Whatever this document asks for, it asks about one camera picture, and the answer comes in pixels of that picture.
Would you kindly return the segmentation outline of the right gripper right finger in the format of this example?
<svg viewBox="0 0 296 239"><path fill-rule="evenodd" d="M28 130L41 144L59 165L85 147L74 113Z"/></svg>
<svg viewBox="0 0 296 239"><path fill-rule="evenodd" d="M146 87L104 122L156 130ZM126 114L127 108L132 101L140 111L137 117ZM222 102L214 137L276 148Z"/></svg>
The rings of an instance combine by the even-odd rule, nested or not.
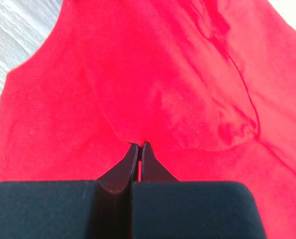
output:
<svg viewBox="0 0 296 239"><path fill-rule="evenodd" d="M146 142L142 150L142 182L177 182L178 180L156 159L152 146Z"/></svg>

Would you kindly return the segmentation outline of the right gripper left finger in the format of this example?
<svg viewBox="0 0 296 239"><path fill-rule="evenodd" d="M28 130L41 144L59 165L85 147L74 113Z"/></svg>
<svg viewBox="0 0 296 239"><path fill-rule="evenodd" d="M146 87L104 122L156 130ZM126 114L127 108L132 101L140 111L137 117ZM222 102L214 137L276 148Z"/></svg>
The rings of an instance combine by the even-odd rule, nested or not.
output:
<svg viewBox="0 0 296 239"><path fill-rule="evenodd" d="M120 193L137 179L139 147L131 144L124 158L97 180L110 193Z"/></svg>

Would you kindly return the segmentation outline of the red t shirt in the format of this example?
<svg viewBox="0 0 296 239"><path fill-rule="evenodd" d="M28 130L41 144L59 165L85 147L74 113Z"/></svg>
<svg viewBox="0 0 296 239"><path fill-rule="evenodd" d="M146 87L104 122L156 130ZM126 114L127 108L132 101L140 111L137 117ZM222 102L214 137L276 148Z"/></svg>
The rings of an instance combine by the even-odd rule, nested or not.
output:
<svg viewBox="0 0 296 239"><path fill-rule="evenodd" d="M266 0L66 0L7 74L0 182L96 179L150 142L175 177L234 180L296 239L296 31Z"/></svg>

